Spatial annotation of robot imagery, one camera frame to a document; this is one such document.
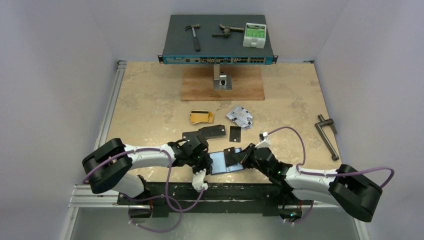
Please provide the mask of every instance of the cable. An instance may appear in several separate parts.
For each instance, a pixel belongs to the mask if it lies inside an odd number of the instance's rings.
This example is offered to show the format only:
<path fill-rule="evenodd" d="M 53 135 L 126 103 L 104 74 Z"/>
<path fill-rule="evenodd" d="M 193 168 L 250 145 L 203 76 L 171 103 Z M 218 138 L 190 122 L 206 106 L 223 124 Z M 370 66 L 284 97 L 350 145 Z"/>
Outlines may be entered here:
<path fill-rule="evenodd" d="M 97 171 L 99 168 L 101 168 L 101 167 L 103 167 L 104 165 L 106 165 L 107 163 L 109 163 L 110 161 L 112 161 L 112 160 L 115 160 L 115 159 L 117 159 L 117 158 L 120 158 L 120 157 L 122 157 L 122 156 L 124 156 L 124 155 L 127 155 L 127 154 L 132 154 L 132 153 L 138 153 L 138 152 L 143 152 L 143 151 L 156 151 L 156 152 L 160 152 L 160 153 L 164 153 L 167 157 L 168 157 L 168 160 L 169 160 L 169 169 L 168 169 L 168 174 L 167 174 L 167 176 L 166 176 L 166 182 L 165 182 L 165 195 L 159 195 L 159 196 L 152 196 L 152 197 L 149 197 L 149 198 L 145 198 L 145 199 L 135 199 L 135 198 L 132 198 L 132 197 L 129 197 L 129 196 L 127 196 L 127 198 L 128 199 L 131 199 L 131 200 L 133 200 L 133 201 L 136 201 L 136 202 L 144 202 L 144 201 L 148 201 L 148 200 L 153 200 L 153 199 L 157 199 L 157 198 L 165 198 L 166 199 L 166 202 L 167 202 L 167 204 L 168 204 L 168 206 L 172 209 L 172 210 L 174 210 L 175 212 L 177 212 L 177 213 L 180 213 L 180 216 L 179 216 L 179 219 L 178 219 L 178 221 L 177 221 L 177 223 L 175 224 L 175 225 L 173 225 L 172 227 L 170 227 L 170 228 L 167 228 L 167 229 L 153 229 L 153 228 L 149 228 L 149 227 L 146 227 L 146 226 L 142 226 L 142 225 L 140 225 L 140 224 L 138 224 L 138 223 L 135 223 L 132 219 L 131 219 L 131 214 L 130 214 L 130 211 L 128 211 L 128 216 L 129 216 L 129 219 L 130 219 L 130 223 L 132 223 L 132 224 L 134 224 L 135 226 L 137 226 L 137 227 L 139 227 L 139 228 L 142 228 L 142 229 L 145 229 L 145 230 L 147 230 L 147 231 L 150 231 L 150 232 L 154 232 L 154 233 L 165 233 L 165 232 L 169 232 L 169 231 L 172 231 L 173 229 L 175 229 L 177 226 L 178 226 L 178 224 L 180 224 L 180 222 L 181 222 L 181 219 L 182 219 L 182 217 L 183 217 L 183 215 L 182 215 L 182 213 L 184 213 L 184 212 L 187 212 L 187 211 L 190 211 L 191 209 L 193 209 L 198 203 L 199 203 L 199 201 L 200 201 L 200 198 L 202 197 L 202 195 L 203 195 L 203 192 L 205 191 L 205 189 L 204 188 L 202 188 L 201 189 L 201 191 L 200 191 L 200 194 L 199 194 L 199 196 L 198 196 L 198 198 L 196 199 L 196 201 L 194 201 L 194 203 L 193 203 L 193 205 L 191 205 L 190 207 L 188 207 L 188 208 L 186 208 L 186 209 L 182 209 L 182 207 L 181 207 L 181 205 L 180 205 L 180 203 L 175 199 L 175 198 L 173 198 L 173 197 L 171 197 L 171 196 L 169 196 L 168 195 L 168 186 L 169 186 L 169 182 L 170 182 L 170 177 L 171 177 L 171 169 L 172 169 L 172 157 L 171 157 L 171 155 L 169 154 L 169 152 L 167 152 L 166 150 L 164 150 L 164 149 L 159 149 L 159 148 L 153 148 L 153 147 L 144 147 L 144 148 L 137 148 L 136 150 L 129 150 L 129 151 L 125 151 L 125 152 L 121 152 L 121 153 L 119 153 L 119 154 L 116 154 L 116 155 L 114 155 L 114 156 L 112 156 L 111 158 L 108 158 L 108 159 L 106 159 L 105 161 L 103 161 L 103 162 L 101 162 L 99 165 L 97 165 L 96 167 L 94 167 L 84 178 L 83 178 L 83 180 L 82 180 L 82 183 L 83 184 L 86 184 L 86 181 L 87 181 L 87 179 L 95 172 L 95 171 Z M 179 209 L 177 209 L 177 208 L 175 208 L 172 204 L 171 204 L 171 202 L 170 202 L 170 199 L 171 200 L 173 200 L 174 202 L 176 202 L 176 204 L 178 205 L 178 207 L 179 207 Z"/>
<path fill-rule="evenodd" d="M 296 133 L 296 135 L 299 137 L 300 143 L 302 144 L 302 150 L 303 150 L 303 161 L 302 163 L 298 163 L 296 164 L 296 170 L 301 173 L 301 174 L 305 174 L 305 175 L 312 175 L 312 176 L 323 176 L 323 177 L 348 177 L 348 176 L 357 176 L 357 175 L 362 175 L 362 174 L 367 174 L 367 173 L 371 173 L 371 172 L 375 172 L 375 171 L 379 171 L 379 170 L 390 170 L 390 175 L 387 177 L 387 179 L 380 185 L 380 188 L 384 188 L 389 182 L 390 180 L 393 178 L 393 176 L 395 175 L 395 170 L 391 167 L 388 166 L 380 166 L 380 167 L 374 167 L 371 169 L 367 169 L 367 170 L 362 170 L 362 171 L 355 171 L 355 172 L 348 172 L 348 173 L 328 173 L 328 174 L 324 174 L 324 173 L 318 173 L 318 172 L 308 172 L 308 171 L 302 171 L 300 170 L 300 166 L 305 165 L 306 162 L 306 148 L 305 148 L 305 143 L 304 140 L 302 139 L 301 135 L 298 133 L 298 131 L 296 131 L 293 127 L 290 126 L 282 126 L 279 127 L 277 129 L 274 129 L 270 132 L 268 132 L 268 135 L 271 135 L 281 129 L 290 129 L 292 130 L 294 133 Z M 312 207 L 314 205 L 314 201 L 312 201 L 309 210 L 306 212 L 305 216 L 302 216 L 301 219 L 299 219 L 299 221 L 297 222 L 292 222 L 292 225 L 295 224 L 299 224 L 301 222 L 303 222 L 303 220 L 309 216 L 309 214 L 311 213 Z"/>

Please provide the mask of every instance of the claw hammer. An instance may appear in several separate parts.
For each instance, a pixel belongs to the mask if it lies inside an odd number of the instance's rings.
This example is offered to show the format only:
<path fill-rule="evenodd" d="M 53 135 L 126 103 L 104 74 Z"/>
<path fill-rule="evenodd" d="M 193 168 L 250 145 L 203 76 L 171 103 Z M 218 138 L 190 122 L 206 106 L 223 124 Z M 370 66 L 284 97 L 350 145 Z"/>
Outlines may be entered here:
<path fill-rule="evenodd" d="M 196 36 L 196 31 L 195 29 L 199 29 L 200 28 L 200 24 L 193 24 L 193 25 L 188 25 L 185 27 L 185 30 L 189 30 L 191 29 L 193 31 L 193 41 L 194 41 L 194 49 L 196 50 L 196 52 L 200 51 L 200 43 L 199 43 L 199 39 Z"/>

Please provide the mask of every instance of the white 3d printed part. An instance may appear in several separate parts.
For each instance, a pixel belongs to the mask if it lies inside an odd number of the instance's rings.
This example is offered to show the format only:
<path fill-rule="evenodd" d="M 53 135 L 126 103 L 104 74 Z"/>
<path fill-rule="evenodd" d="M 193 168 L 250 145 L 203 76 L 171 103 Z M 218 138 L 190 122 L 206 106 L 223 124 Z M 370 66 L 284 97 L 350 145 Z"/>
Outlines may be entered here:
<path fill-rule="evenodd" d="M 243 47 L 263 49 L 267 39 L 267 25 L 246 23 L 244 29 Z"/>

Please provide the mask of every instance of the gray wall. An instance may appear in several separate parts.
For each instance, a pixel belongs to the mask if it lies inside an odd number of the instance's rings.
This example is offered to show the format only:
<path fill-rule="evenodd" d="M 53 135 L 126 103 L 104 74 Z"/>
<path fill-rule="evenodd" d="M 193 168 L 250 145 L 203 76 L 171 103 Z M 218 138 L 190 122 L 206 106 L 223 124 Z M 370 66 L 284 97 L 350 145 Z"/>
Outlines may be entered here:
<path fill-rule="evenodd" d="M 313 60 L 347 0 L 87 0 L 114 56 L 157 61 L 171 14 L 264 14 L 280 61 Z"/>
<path fill-rule="evenodd" d="M 343 162 L 396 171 L 368 224 L 373 240 L 424 235 L 423 13 L 422 0 L 349 0 L 316 61 Z"/>
<path fill-rule="evenodd" d="M 58 239 L 115 69 L 85 0 L 0 2 L 0 239 Z"/>

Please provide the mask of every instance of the table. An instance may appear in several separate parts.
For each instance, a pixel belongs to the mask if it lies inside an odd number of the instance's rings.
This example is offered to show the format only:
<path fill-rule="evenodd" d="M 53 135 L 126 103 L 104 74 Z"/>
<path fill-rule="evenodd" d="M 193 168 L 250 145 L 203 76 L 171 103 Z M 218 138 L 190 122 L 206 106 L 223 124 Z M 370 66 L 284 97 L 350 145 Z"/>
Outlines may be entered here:
<path fill-rule="evenodd" d="M 299 131 L 306 147 L 306 168 L 337 169 L 341 160 L 333 161 L 314 124 L 318 115 L 328 118 L 315 67 L 311 63 L 278 63 L 261 66 L 265 100 L 262 101 L 181 101 L 183 68 L 193 65 L 164 65 L 157 62 L 128 62 L 114 109 L 107 139 L 121 138 L 134 146 L 159 146 L 182 138 L 182 132 L 201 127 L 225 125 L 227 136 L 209 139 L 209 152 L 229 147 L 246 148 L 259 142 L 259 134 L 281 126 Z M 241 142 L 230 142 L 230 126 L 235 126 L 226 114 L 235 105 L 247 109 L 253 116 L 253 128 L 241 131 Z M 215 114 L 213 124 L 190 123 L 191 110 Z M 335 136 L 330 127 L 324 131 L 337 152 Z M 270 149 L 285 163 L 302 161 L 302 146 L 294 132 L 280 130 L 270 136 Z M 148 182 L 164 182 L 168 168 L 146 167 L 130 171 L 140 174 Z M 171 182 L 191 182 L 189 166 L 172 169 Z M 269 183 L 256 169 L 246 169 L 219 175 L 208 175 L 211 183 Z"/>

